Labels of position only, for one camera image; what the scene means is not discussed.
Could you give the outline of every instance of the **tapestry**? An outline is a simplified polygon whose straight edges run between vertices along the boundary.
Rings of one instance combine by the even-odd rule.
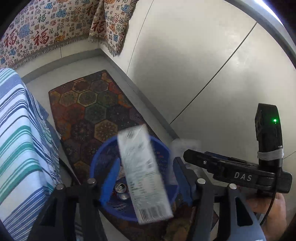
[[[0,68],[17,68],[30,59],[74,41],[104,43],[120,53],[138,0],[32,0],[0,40]]]

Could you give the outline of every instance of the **blue and white striped fabric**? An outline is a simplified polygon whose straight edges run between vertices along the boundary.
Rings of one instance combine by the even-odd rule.
[[[54,187],[61,183],[48,113],[12,69],[0,69],[0,219],[24,241]]]

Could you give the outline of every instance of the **blue bowl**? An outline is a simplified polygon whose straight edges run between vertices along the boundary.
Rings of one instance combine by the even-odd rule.
[[[178,194],[178,186],[166,184],[165,175],[167,172],[170,150],[160,140],[156,139],[153,136],[150,136],[150,138],[158,163],[159,172],[161,173],[161,176],[163,178],[168,199],[172,204]],[[112,160],[115,160],[116,158],[120,158],[117,137],[112,137],[104,142],[104,144],[97,150],[96,154],[94,155],[90,167],[90,177],[96,177],[103,173],[108,163]],[[126,180],[124,177],[118,181],[126,184]],[[117,195],[111,195],[110,200],[103,204],[103,208],[108,213],[118,218],[127,221],[138,221],[130,198],[123,201],[119,199]]]

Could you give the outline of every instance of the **screw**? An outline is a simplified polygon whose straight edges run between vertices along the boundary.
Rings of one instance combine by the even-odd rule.
[[[199,183],[199,184],[205,184],[205,179],[203,179],[203,178],[199,178],[199,179],[197,180],[197,183]]]
[[[64,184],[58,184],[58,185],[56,186],[56,189],[57,189],[57,190],[62,190],[62,189],[64,189],[64,187],[65,187]]]
[[[94,178],[89,178],[89,179],[87,179],[87,183],[88,183],[88,184],[95,184],[95,183],[96,183],[96,179],[94,179]]]
[[[230,187],[232,190],[237,189],[237,186],[236,186],[234,183],[230,183],[230,184],[229,184],[229,187]]]

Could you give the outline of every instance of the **white tape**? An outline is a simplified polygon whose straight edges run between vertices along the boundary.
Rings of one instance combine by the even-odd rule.
[[[284,149],[277,149],[270,152],[257,152],[257,157],[263,161],[271,161],[284,157]]]

